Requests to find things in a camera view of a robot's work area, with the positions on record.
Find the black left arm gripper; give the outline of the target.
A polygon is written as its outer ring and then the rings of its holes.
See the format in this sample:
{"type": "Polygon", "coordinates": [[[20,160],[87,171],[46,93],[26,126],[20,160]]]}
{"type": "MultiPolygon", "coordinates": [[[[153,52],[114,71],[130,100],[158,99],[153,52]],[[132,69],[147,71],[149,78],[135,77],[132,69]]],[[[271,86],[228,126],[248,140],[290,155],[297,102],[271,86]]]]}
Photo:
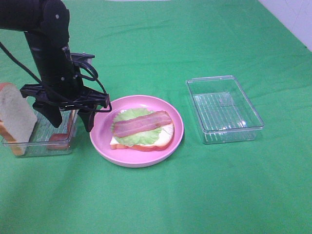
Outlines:
{"type": "Polygon", "coordinates": [[[98,80],[98,73],[91,65],[95,55],[70,52],[33,52],[40,77],[25,65],[19,66],[37,84],[21,88],[23,96],[33,96],[37,101],[33,109],[41,113],[55,127],[62,123],[60,109],[79,109],[86,132],[91,132],[97,106],[109,111],[109,95],[98,80]]]}

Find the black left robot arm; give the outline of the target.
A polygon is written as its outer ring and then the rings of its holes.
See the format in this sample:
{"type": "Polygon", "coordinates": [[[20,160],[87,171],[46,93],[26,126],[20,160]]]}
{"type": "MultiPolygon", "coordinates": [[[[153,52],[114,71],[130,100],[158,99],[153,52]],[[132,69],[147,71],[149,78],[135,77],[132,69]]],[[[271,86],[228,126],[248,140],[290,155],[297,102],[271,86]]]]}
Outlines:
{"type": "Polygon", "coordinates": [[[61,112],[77,110],[86,131],[94,125],[97,107],[110,112],[107,92],[93,90],[83,80],[98,80],[91,65],[92,55],[72,53],[69,42],[70,13],[60,0],[3,0],[0,3],[1,29],[22,31],[38,75],[36,84],[24,85],[23,97],[34,97],[33,108],[54,127],[62,123],[61,112]]]}

